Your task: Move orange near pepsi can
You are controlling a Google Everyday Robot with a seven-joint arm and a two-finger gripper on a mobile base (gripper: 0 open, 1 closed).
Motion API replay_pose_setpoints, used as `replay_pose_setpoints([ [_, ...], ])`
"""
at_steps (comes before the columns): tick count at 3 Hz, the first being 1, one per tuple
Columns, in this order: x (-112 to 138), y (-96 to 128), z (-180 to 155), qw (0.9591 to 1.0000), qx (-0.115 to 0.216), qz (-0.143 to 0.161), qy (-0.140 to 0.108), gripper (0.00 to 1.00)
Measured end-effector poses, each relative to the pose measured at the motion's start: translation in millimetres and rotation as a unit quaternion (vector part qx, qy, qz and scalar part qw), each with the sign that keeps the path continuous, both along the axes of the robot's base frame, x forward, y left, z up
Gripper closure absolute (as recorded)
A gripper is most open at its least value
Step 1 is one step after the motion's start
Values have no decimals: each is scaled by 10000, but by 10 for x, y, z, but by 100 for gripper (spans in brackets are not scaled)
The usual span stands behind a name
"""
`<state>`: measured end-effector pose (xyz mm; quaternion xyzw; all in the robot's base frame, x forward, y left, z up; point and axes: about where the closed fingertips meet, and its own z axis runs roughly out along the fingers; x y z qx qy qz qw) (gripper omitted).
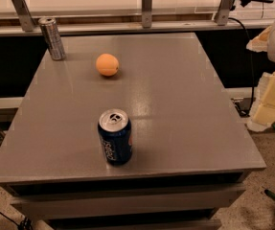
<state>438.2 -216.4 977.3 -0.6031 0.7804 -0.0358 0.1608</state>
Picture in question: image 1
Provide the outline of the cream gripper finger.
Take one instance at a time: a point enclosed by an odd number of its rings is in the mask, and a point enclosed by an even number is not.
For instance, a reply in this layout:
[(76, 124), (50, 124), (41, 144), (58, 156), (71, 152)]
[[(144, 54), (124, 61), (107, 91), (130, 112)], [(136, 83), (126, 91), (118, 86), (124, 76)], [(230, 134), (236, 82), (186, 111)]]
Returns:
[(271, 27), (267, 27), (266, 29), (264, 29), (259, 35), (255, 36), (247, 43), (246, 49), (257, 53), (266, 52), (267, 41), (270, 31)]
[(264, 131), (275, 123), (275, 72), (263, 73), (256, 89), (247, 127), (256, 132)]

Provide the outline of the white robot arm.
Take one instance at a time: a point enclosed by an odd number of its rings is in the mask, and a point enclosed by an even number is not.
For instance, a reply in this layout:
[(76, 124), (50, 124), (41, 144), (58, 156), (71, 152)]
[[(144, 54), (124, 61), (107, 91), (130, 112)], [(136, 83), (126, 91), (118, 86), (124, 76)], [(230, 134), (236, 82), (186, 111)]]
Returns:
[[(268, 59), (275, 62), (275, 21), (250, 40), (246, 48), (257, 53), (266, 52)], [(249, 115), (247, 126), (252, 131), (264, 131), (275, 123), (275, 72), (261, 76)]]

